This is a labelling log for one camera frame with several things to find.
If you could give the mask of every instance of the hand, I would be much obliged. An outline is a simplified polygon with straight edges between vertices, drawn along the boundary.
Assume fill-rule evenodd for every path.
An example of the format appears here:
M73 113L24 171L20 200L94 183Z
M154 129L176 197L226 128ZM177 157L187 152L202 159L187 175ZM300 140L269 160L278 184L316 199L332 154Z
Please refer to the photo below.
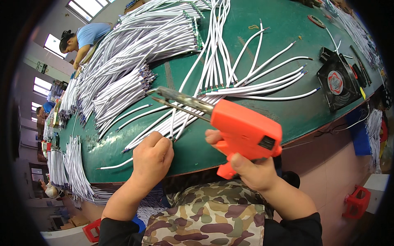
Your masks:
M73 66L74 66L74 69L77 70L78 67L79 67L79 63L74 62L74 65L73 65Z
M205 136L206 142L214 148L216 148L218 141L223 140L219 130L206 130ZM231 166L240 175L242 181L255 191L269 190L279 178L276 174L272 157L266 160L259 160L253 164L241 154L236 153L231 159Z
M149 191L167 174L174 149L172 141L154 131L133 150L134 171L131 178Z

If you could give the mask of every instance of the stool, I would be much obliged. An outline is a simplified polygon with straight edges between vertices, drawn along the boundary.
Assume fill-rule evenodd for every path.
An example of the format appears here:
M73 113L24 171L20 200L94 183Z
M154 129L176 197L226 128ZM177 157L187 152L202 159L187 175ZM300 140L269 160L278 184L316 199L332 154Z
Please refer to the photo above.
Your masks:
M353 194L347 194L345 202L348 207L346 212L342 214L343 217L359 219L368 208L369 200L371 198L371 192L367 188L356 185L356 190Z
M101 223L101 218L98 220L93 221L92 223L90 223L89 225L85 226L84 228L82 228L82 230L84 231L87 239L89 240L89 242L98 242L99 241L99 236L100 236L100 226ZM92 232L90 230L95 229L98 236L93 236Z

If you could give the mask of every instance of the factory workshop table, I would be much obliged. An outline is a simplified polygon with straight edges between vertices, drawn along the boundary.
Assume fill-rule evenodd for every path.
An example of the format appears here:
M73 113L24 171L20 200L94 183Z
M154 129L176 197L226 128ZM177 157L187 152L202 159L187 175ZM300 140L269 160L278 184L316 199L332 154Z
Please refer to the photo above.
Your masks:
M204 12L205 18L200 26L203 39L206 39L207 26L209 22L209 12ZM362 53L358 50L355 43L345 30L332 25L318 9L309 8L298 2L280 1L280 0L251 0L251 1L232 1L228 19L223 28L223 40L232 58L232 64L235 62L246 40L249 39L258 30L250 30L248 26L259 25L259 18L262 19L263 26L270 26L271 29L264 32L262 46L258 57L257 65L261 65L271 56L287 47L291 42L297 41L290 50L280 55L272 61L267 67L271 68L289 58L295 56L309 56L314 60L296 60L289 64L267 74L259 79L259 83L268 81L278 76L294 71L300 66L308 63L306 69L309 71L301 80L293 85L278 91L270 96L294 96L307 93L315 88L320 87L316 72L323 65L318 57L319 50L325 46L330 50L335 50L326 30L312 23L307 15L314 15L324 22L332 33L334 40L338 44L342 40L339 52L345 55L354 56L349 46L353 45L358 51L366 69L371 77L372 85L364 88L366 96L372 95L382 84L379 72L372 70L365 60ZM236 69L236 75L239 79L244 78L250 70L253 63L254 54L257 49L259 38L253 39L246 49L240 63ZM159 85L167 86L173 89L179 89L187 72L191 68L197 55L179 57L158 65L153 69L159 76L154 81L152 87ZM192 73L183 92L193 94L198 84L203 68L203 61L199 63ZM271 102L258 100L241 100L239 98L227 97L231 100L252 110L255 110L280 123L283 130L282 144L289 143L297 138L302 137L335 119L340 118L350 110L363 102L360 98L352 104L336 111L330 112L327 100L323 90L318 90L311 96L293 101ZM149 126L153 121L162 116L166 111L157 112L127 125L119 132L115 130L131 117L140 113L149 111L153 108L160 107L159 103L146 97L136 104L129 107L125 112L152 103L153 106L138 111L117 122L103 137L97 142L98 135L94 126L94 117L90 117L85 129L77 124L75 126L74 136L80 135L82 141L82 159L87 179L91 183L123 182L126 181L132 171L132 163L128 163L120 168L96 170L103 166L113 166L124 162L132 157L132 151L121 153L124 147L141 131ZM66 129L60 132L60 148L65 151L66 143L75 122L75 115L71 117ZM181 138L174 144L175 157L172 162L168 175L178 175L188 172L195 172L206 168L212 168L226 162L225 156L213 149L205 142L204 131L213 129L209 123L198 119L187 127Z

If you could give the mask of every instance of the camouflage clothing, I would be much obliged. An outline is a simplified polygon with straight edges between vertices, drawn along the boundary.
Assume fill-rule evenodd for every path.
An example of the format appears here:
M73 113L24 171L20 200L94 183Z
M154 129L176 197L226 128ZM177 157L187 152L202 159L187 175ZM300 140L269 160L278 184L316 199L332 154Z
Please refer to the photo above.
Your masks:
M265 212L262 196L241 180L190 187L167 197L172 208L151 216L142 245L263 244Z

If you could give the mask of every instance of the black sleeve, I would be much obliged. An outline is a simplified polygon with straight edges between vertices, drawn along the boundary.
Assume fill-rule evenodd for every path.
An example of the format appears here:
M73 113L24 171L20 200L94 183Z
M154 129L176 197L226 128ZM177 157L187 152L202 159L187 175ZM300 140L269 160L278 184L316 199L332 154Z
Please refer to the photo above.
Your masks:
M141 246L145 231L138 233L139 226L132 221L104 218L100 224L99 246Z
M282 220L280 223L266 219L264 225L264 246L273 245L323 245L320 214L314 213L297 220Z

